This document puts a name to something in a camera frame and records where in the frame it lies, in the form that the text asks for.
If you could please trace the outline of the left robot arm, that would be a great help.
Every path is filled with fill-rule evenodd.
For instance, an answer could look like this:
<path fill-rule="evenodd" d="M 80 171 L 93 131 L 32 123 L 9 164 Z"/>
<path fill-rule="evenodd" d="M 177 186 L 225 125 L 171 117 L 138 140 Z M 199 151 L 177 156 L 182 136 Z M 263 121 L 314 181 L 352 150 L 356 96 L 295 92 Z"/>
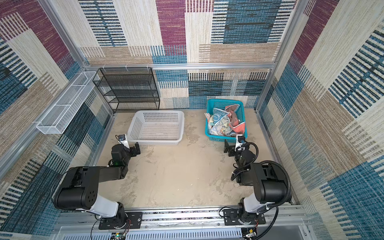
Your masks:
<path fill-rule="evenodd" d="M 70 168 L 53 195 L 53 205 L 60 210 L 92 213 L 111 228 L 123 227 L 128 221 L 124 205 L 101 196 L 99 183 L 124 179 L 130 159 L 140 153 L 139 143 L 130 148 L 117 144 L 112 147 L 112 159 L 106 167 Z"/>

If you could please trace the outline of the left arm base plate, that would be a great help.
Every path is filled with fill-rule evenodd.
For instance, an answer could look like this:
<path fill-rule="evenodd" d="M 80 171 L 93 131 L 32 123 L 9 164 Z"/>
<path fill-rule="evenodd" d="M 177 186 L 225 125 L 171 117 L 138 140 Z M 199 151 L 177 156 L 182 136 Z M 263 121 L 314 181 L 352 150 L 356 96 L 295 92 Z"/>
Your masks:
<path fill-rule="evenodd" d="M 142 224 L 143 212 L 127 212 L 121 217 L 101 218 L 99 230 L 139 229 Z"/>

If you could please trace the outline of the blue bunny towel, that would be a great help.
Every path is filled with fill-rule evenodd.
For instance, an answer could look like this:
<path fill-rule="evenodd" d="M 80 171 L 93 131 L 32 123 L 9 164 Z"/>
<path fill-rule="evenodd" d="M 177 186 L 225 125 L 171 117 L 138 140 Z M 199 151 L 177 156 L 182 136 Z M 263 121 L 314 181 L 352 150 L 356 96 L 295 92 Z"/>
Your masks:
<path fill-rule="evenodd" d="M 208 130 L 210 135 L 235 137 L 236 133 L 229 126 L 230 119 L 228 112 L 218 108 L 213 108 L 213 114 L 205 113 L 207 119 Z"/>

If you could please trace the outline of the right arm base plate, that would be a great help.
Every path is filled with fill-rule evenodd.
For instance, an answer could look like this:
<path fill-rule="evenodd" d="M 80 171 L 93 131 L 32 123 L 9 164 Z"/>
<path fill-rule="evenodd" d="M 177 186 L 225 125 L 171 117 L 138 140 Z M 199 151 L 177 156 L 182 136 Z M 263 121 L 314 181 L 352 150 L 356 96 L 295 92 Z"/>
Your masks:
<path fill-rule="evenodd" d="M 224 219 L 226 226 L 237 225 L 263 225 L 265 217 L 261 214 L 247 213 L 239 209 L 223 207 L 219 210 L 219 216 Z"/>

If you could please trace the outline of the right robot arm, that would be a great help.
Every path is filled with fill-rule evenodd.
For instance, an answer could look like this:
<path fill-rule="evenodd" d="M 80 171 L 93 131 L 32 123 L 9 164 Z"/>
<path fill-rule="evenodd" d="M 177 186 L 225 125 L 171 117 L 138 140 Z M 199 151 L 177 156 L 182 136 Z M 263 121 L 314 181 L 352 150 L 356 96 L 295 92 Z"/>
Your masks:
<path fill-rule="evenodd" d="M 224 153 L 235 158 L 231 180 L 243 187 L 253 187 L 251 195 L 242 198 L 237 208 L 223 208 L 219 211 L 225 225 L 265 224 L 266 212 L 292 198 L 288 172 L 277 162 L 258 162 L 259 148 L 255 143 L 241 140 L 230 144 L 225 141 L 224 146 Z"/>

